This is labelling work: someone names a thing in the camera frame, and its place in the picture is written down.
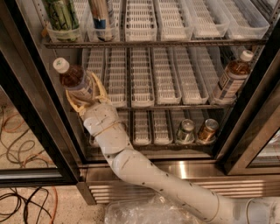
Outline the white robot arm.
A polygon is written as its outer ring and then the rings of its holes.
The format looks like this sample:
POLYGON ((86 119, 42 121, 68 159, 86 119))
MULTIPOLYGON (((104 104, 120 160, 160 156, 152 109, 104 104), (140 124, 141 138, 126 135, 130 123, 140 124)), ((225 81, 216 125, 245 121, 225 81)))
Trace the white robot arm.
POLYGON ((61 83, 119 179, 160 193, 208 224, 280 224, 278 197, 231 199, 157 168, 131 145, 116 108, 94 73, 73 73, 61 83))

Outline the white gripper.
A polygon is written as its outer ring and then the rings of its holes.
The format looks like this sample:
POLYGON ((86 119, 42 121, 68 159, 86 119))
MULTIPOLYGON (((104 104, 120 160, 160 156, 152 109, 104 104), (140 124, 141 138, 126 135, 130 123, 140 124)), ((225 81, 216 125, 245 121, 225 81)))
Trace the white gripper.
POLYGON ((105 87, 93 72, 90 72, 89 76, 92 83, 91 101, 78 98, 67 90, 66 98, 68 102, 73 110, 81 116, 83 125, 91 136, 123 136, 124 129, 121 120, 116 108, 109 104, 110 99, 105 87))

